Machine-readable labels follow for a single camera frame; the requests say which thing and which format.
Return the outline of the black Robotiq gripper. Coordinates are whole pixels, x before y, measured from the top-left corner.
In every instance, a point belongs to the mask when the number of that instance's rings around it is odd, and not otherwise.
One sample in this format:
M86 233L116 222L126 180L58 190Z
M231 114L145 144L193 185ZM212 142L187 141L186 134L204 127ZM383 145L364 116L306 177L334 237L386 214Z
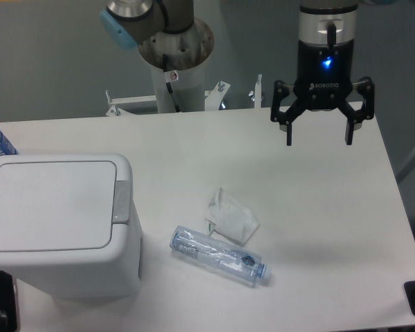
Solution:
M347 118L345 142L351 145L353 134L364 120L372 120L375 111L375 84L369 76L351 82L354 41L327 45L298 42L297 79L294 86L275 80L270 120L286 132L286 144L292 145L293 122L310 110L338 109ZM353 92L363 97L360 109L354 109L347 97ZM282 100L294 92L297 99L286 111Z

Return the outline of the grey robot arm base joint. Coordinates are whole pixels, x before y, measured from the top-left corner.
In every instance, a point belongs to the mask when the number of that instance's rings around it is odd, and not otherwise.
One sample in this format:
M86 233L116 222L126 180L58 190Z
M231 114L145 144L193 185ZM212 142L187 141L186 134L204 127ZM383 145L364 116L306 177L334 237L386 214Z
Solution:
M179 34L194 23L193 1L108 1L99 13L110 38L123 50L163 32Z

